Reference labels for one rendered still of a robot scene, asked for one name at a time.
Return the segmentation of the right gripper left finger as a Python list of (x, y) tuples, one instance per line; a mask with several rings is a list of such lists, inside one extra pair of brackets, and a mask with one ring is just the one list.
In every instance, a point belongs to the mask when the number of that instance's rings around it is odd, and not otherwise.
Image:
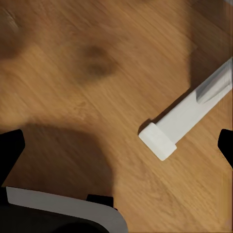
[(25, 149), (21, 129), (0, 134), (0, 187)]

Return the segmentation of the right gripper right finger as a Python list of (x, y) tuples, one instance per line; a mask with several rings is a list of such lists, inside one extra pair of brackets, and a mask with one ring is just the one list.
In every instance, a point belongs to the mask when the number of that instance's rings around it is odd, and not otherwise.
[(217, 145), (233, 168), (233, 131), (222, 129)]

